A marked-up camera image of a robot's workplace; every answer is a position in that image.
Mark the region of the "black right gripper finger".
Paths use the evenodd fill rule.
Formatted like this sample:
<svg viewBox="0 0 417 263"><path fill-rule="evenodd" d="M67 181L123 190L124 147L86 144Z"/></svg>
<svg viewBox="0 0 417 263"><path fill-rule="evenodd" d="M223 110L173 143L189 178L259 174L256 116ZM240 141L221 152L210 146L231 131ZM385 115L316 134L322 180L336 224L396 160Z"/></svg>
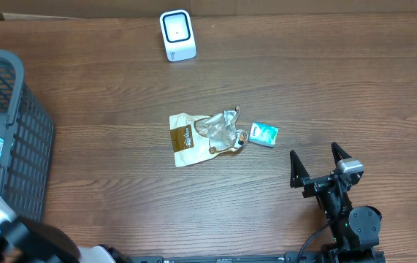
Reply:
<svg viewBox="0 0 417 263"><path fill-rule="evenodd" d="M292 150L290 152L290 161L291 161L291 179L290 187L299 188L304 186L304 182L310 179L309 173L302 164L297 153Z"/></svg>
<svg viewBox="0 0 417 263"><path fill-rule="evenodd" d="M343 159L351 158L351 156L347 154L336 142L331 144L331 148L335 164L338 164L338 162Z"/></svg>

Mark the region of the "beige brown bag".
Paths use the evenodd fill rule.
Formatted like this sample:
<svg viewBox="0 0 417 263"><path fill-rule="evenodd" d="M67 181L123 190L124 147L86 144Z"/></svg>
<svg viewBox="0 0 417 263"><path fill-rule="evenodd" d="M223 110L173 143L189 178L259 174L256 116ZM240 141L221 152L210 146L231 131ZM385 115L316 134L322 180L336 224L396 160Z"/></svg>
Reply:
<svg viewBox="0 0 417 263"><path fill-rule="evenodd" d="M248 141L248 133L236 128L239 116L239 106L214 115L171 115L169 127L175 166L197 164L242 148Z"/></svg>

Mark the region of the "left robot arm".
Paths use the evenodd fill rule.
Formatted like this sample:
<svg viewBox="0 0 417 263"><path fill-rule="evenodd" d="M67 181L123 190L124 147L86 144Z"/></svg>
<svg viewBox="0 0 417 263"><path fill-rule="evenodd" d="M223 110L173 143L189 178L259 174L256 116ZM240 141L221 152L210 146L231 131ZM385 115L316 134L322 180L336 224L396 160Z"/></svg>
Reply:
<svg viewBox="0 0 417 263"><path fill-rule="evenodd" d="M60 229L18 215L0 196L0 262L17 249L15 262L131 262L112 246L79 247Z"/></svg>

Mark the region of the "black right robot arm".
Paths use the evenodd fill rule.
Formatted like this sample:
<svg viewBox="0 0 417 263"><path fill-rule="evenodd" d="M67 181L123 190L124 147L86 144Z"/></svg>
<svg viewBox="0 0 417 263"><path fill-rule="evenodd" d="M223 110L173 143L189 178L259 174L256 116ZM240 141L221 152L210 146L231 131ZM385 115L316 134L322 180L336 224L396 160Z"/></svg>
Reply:
<svg viewBox="0 0 417 263"><path fill-rule="evenodd" d="M312 234L297 252L286 252L286 262L384 263L384 253L376 251L380 242L381 212L373 206L353 207L348 191L364 174L364 165L347 154L336 142L331 144L336 165L328 175L311 178L295 151L290 152L290 187L302 188L304 198L315 197L326 216L326 224ZM320 251L306 252L308 245L325 229L334 242Z"/></svg>

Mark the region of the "teal white tissue pack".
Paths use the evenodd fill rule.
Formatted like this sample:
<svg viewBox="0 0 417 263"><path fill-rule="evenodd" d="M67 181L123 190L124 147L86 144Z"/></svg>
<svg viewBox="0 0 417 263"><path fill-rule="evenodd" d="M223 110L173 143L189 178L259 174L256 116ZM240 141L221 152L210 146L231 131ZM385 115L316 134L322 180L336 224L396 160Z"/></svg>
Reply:
<svg viewBox="0 0 417 263"><path fill-rule="evenodd" d="M250 128L249 141L270 148L276 146L278 128L264 123L253 122Z"/></svg>

